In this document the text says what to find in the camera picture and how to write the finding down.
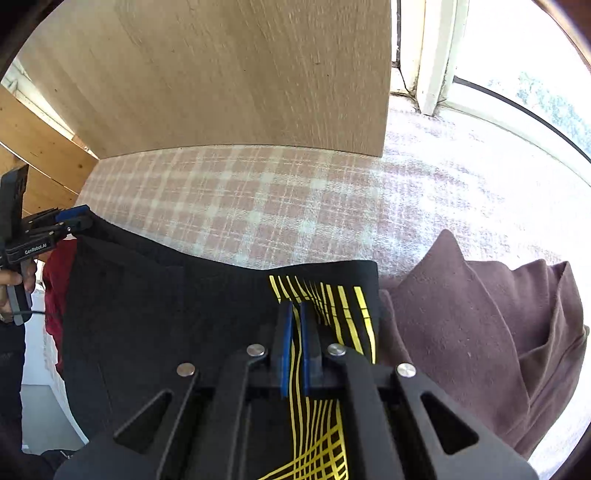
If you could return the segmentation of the black sleeved left forearm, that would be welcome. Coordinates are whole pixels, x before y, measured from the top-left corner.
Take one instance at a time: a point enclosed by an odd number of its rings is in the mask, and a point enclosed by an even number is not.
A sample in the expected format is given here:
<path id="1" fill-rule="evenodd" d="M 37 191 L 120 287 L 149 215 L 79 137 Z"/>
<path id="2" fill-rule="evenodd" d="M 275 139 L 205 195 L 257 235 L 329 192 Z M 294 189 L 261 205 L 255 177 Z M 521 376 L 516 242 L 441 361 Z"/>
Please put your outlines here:
<path id="1" fill-rule="evenodd" d="M 25 363 L 25 329 L 1 323 L 1 464 L 9 464 L 22 448 L 21 385 Z"/>

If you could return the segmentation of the person's left hand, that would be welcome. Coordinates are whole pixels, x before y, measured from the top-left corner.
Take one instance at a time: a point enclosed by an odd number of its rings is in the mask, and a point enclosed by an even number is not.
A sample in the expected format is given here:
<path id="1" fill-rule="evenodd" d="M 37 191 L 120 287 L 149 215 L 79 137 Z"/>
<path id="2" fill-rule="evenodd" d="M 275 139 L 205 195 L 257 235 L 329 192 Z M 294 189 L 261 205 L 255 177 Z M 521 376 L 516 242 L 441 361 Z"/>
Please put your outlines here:
<path id="1" fill-rule="evenodd" d="M 32 292 L 36 284 L 36 263 L 26 260 L 13 269 L 1 270 L 1 321 L 24 325 L 32 316 Z"/>

